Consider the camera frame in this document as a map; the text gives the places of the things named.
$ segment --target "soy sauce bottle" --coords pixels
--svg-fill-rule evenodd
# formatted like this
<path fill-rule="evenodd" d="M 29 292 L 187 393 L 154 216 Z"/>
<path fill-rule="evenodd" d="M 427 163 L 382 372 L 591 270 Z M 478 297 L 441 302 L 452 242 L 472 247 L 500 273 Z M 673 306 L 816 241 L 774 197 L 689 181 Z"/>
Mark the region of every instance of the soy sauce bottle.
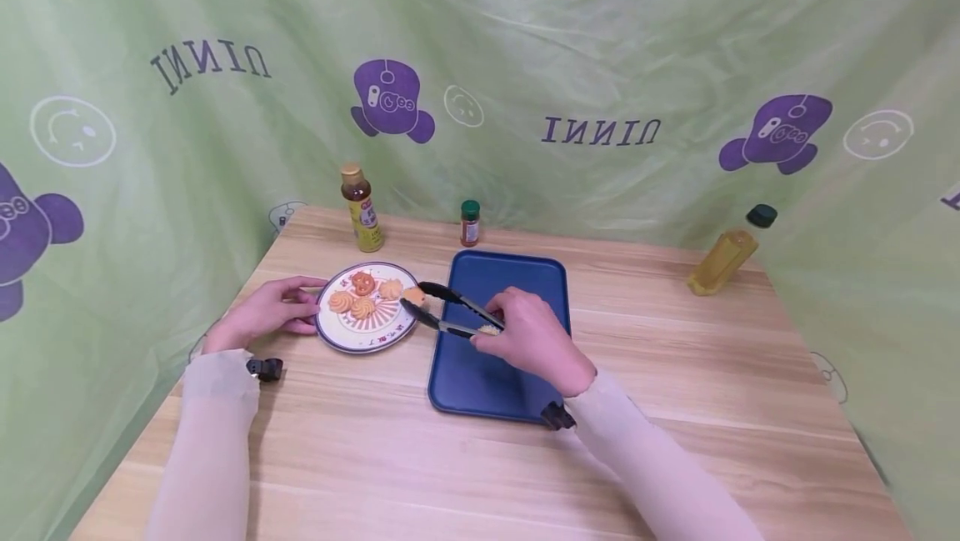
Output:
<path fill-rule="evenodd" d="M 360 251 L 377 251 L 383 247 L 384 238 L 377 221 L 377 213 L 373 211 L 370 182 L 364 177 L 360 164 L 354 162 L 343 164 L 340 178 L 340 193 L 349 206 L 357 246 Z"/>

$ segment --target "swirl cookie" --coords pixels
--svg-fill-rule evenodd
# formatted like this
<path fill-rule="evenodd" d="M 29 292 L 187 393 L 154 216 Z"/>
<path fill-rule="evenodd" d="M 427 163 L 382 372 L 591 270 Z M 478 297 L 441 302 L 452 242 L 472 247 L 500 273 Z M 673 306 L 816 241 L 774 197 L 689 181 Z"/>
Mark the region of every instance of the swirl cookie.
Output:
<path fill-rule="evenodd" d="M 374 312 L 377 312 L 377 304 L 374 303 L 370 297 L 361 297 L 359 300 L 353 302 L 353 307 L 350 308 L 350 315 L 357 320 L 366 320 L 370 318 Z"/>
<path fill-rule="evenodd" d="M 350 277 L 350 283 L 353 283 L 353 292 L 360 297 L 370 295 L 377 288 L 377 280 L 367 272 L 357 272 Z"/>
<path fill-rule="evenodd" d="M 419 287 L 405 288 L 402 293 L 403 299 L 406 299 L 412 305 L 421 308 L 426 307 L 426 294 Z"/>
<path fill-rule="evenodd" d="M 353 307 L 353 295 L 350 295 L 348 291 L 336 291 L 330 295 L 327 306 L 330 308 L 330 312 L 347 313 Z"/>
<path fill-rule="evenodd" d="M 390 279 L 380 283 L 380 297 L 387 301 L 397 301 L 403 293 L 403 283 L 397 279 Z"/>

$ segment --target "white plate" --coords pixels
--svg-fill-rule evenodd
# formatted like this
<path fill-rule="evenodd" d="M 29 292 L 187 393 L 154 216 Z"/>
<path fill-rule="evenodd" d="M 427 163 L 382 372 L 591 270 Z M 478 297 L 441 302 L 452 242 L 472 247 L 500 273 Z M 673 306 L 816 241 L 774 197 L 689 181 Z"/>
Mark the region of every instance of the white plate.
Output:
<path fill-rule="evenodd" d="M 336 291 L 347 291 L 354 300 L 358 299 L 350 277 L 358 272 L 366 272 L 377 281 L 377 288 L 367 295 L 377 306 L 370 318 L 357 319 L 347 313 L 335 313 L 329 307 L 330 296 Z M 416 320 L 407 313 L 399 300 L 386 300 L 380 297 L 380 284 L 392 279 L 398 280 L 403 288 L 417 287 L 414 277 L 397 264 L 386 262 L 366 262 L 343 270 L 323 288 L 317 303 L 317 334 L 334 349 L 347 353 L 373 353 L 390 347 L 410 333 Z"/>

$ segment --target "small spice jar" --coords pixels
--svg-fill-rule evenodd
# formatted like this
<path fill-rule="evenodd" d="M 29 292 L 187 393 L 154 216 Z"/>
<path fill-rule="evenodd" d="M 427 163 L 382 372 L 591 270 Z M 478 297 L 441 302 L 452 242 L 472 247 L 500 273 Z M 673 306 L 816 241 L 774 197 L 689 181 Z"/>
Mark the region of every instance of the small spice jar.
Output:
<path fill-rule="evenodd" d="M 480 243 L 480 202 L 468 199 L 460 205 L 460 244 L 472 247 Z"/>

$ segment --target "tongs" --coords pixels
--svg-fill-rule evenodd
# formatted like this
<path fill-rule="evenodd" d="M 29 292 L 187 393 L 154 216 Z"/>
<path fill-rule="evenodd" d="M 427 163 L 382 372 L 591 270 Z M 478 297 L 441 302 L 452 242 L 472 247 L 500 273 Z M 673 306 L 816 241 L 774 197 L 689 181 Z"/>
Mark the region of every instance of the tongs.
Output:
<path fill-rule="evenodd" d="M 441 299 L 444 302 L 458 303 L 458 305 L 470 309 L 470 311 L 479 315 L 480 318 L 490 322 L 494 327 L 497 327 L 498 331 L 503 331 L 507 327 L 503 320 L 500 320 L 497 318 L 497 316 L 487 312 L 486 309 L 481 308 L 478 303 L 467 299 L 467 297 L 463 297 L 460 293 L 457 293 L 457 291 L 447 287 L 446 284 L 423 282 L 417 283 L 417 287 L 419 287 L 419 289 L 421 289 L 427 295 Z M 423 322 L 423 324 L 433 328 L 435 331 L 456 334 L 457 337 L 463 338 L 471 338 L 474 334 L 481 333 L 475 328 L 469 328 L 459 324 L 443 321 L 408 299 L 400 299 L 400 305 L 402 305 L 406 311 L 412 315 L 413 318 L 416 318 L 418 322 Z"/>

